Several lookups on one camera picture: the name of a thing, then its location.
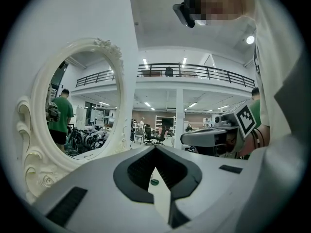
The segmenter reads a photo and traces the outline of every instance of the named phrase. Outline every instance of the fluorescent light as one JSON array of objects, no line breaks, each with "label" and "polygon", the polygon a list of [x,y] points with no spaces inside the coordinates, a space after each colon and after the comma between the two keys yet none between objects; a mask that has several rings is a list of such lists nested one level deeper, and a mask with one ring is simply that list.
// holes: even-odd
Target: fluorescent light
[{"label": "fluorescent light", "polygon": [[252,35],[249,36],[249,37],[246,39],[246,42],[247,42],[248,44],[252,44],[254,41],[255,41],[255,38],[254,38]]},{"label": "fluorescent light", "polygon": [[193,103],[192,105],[190,105],[188,108],[191,108],[193,106],[195,106],[197,103]]},{"label": "fluorescent light", "polygon": [[103,102],[98,102],[98,103],[102,103],[102,104],[105,104],[105,105],[108,105],[108,106],[110,106],[110,104],[107,104],[107,103],[103,103]]},{"label": "fluorescent light", "polygon": [[229,105],[226,105],[226,106],[220,107],[220,108],[218,108],[218,110],[223,109],[223,108],[227,108],[227,107],[229,107]]},{"label": "fluorescent light", "polygon": [[187,58],[185,57],[185,58],[184,58],[184,61],[183,61],[183,64],[185,64],[186,61],[187,61]]},{"label": "fluorescent light", "polygon": [[147,60],[146,59],[142,59],[144,64],[145,64],[145,67],[148,69],[149,67],[147,66]]}]

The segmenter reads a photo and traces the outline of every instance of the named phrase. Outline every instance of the black shorts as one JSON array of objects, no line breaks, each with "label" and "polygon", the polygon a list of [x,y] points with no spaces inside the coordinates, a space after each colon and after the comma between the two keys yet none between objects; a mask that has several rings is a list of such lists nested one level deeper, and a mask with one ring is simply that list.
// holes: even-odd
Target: black shorts
[{"label": "black shorts", "polygon": [[59,145],[65,145],[67,133],[56,130],[49,130],[53,141]]}]

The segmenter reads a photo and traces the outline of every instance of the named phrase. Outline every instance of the balcony railing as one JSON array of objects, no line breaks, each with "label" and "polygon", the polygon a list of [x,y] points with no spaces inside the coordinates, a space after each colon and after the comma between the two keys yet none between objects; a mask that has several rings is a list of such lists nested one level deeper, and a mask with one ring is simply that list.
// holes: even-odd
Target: balcony railing
[{"label": "balcony railing", "polygon": [[[137,77],[188,77],[208,80],[221,80],[236,83],[245,87],[255,88],[254,80],[240,74],[221,70],[213,67],[205,67],[180,63],[155,63],[141,64],[138,67]],[[98,83],[101,81],[113,81],[115,76],[111,70],[95,73],[77,80],[76,87]]]},{"label": "balcony railing", "polygon": [[98,72],[77,80],[76,88],[82,85],[87,85],[91,83],[98,83],[101,81],[112,81],[115,79],[115,75],[111,70]]}]

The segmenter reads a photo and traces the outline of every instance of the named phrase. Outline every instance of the white column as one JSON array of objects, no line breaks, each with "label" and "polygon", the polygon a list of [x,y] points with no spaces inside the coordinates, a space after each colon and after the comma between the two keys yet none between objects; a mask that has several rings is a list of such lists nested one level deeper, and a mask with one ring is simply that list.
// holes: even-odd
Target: white column
[{"label": "white column", "polygon": [[174,148],[181,149],[180,136],[184,133],[184,92],[179,88],[176,90],[176,130],[175,130],[175,144]]}]

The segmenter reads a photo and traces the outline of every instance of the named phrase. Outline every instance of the man in green shirt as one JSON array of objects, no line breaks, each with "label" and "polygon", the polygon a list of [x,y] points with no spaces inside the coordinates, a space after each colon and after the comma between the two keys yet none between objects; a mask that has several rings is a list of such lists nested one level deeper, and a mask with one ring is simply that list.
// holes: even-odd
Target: man in green shirt
[{"label": "man in green shirt", "polygon": [[250,110],[252,111],[256,126],[255,128],[258,128],[261,125],[260,120],[260,93],[258,87],[252,90],[252,100],[254,101],[250,106]]},{"label": "man in green shirt", "polygon": [[64,89],[61,96],[52,101],[57,105],[57,109],[60,112],[60,118],[58,122],[49,123],[51,137],[62,152],[65,152],[64,145],[66,143],[67,125],[73,117],[72,105],[68,101],[68,97],[69,91]]}]

